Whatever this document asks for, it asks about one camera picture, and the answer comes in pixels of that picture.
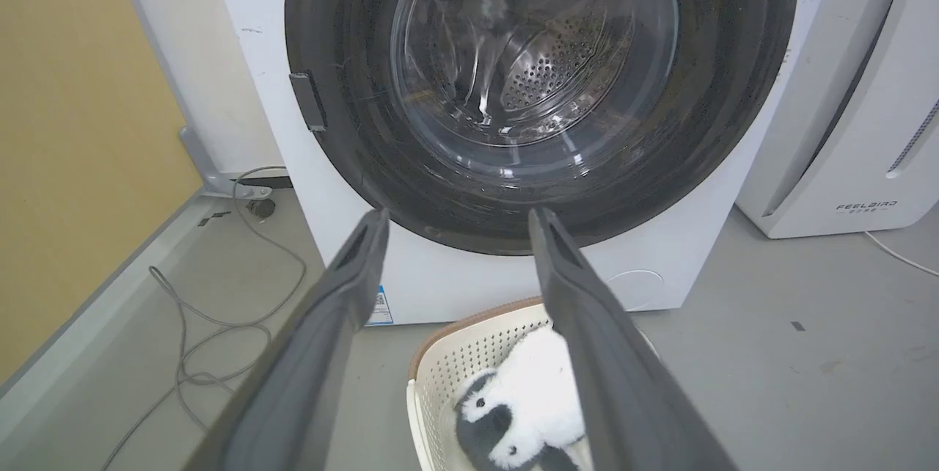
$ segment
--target laundry basket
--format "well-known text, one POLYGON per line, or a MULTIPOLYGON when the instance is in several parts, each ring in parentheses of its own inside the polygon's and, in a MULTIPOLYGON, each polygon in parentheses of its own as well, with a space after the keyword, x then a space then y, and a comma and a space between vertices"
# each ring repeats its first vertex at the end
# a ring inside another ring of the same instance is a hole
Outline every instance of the laundry basket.
POLYGON ((408 376, 408 420, 422 471, 475 471, 456 444, 455 393, 463 380, 499 366, 516 341, 550 321, 536 297, 464 318, 422 344, 408 376))

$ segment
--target sticker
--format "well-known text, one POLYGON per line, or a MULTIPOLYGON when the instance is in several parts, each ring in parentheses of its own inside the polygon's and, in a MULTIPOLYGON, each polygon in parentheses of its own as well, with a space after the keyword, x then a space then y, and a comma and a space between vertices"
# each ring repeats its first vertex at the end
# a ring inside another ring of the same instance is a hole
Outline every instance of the sticker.
POLYGON ((375 298, 375 310, 372 310, 372 317, 369 317, 366 326, 381 326, 385 324, 394 324, 392 318, 392 308, 388 306, 388 297, 385 295, 385 287, 379 286, 379 296, 375 298))

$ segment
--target washing machine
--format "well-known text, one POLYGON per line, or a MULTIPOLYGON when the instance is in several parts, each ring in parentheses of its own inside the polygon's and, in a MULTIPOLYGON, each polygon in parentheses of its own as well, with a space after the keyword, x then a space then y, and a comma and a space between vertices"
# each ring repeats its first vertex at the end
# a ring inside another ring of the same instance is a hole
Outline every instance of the washing machine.
POLYGON ((392 217, 372 324, 539 293, 559 214, 628 310, 681 307, 818 0, 225 0, 328 263, 392 217))

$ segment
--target panda plush toy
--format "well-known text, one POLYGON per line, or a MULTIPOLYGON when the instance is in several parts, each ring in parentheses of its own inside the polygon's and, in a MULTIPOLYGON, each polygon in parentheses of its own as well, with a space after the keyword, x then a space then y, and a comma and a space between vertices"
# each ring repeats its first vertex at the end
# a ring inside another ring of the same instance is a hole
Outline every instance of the panda plush toy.
POLYGON ((567 343, 548 326, 526 334, 498 368, 464 381, 456 440, 479 471, 590 471, 567 343))

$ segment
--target plush toy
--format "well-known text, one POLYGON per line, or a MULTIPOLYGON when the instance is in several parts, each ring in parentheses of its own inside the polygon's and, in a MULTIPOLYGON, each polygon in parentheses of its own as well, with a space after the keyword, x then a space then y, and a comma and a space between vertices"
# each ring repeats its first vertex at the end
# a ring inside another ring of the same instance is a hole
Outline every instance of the plush toy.
POLYGON ((584 437, 580 398, 567 343, 550 327, 526 334, 459 392, 456 439, 479 471, 578 469, 570 451, 584 437))

